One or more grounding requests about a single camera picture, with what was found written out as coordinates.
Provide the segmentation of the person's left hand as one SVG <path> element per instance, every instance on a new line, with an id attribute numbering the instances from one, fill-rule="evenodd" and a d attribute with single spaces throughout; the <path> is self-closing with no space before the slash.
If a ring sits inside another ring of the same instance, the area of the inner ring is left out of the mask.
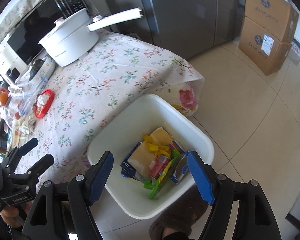
<path id="1" fill-rule="evenodd" d="M 0 212 L 3 221 L 12 228 L 18 228 L 21 226 L 16 217 L 19 216 L 19 211 L 15 206 L 5 206 Z"/>

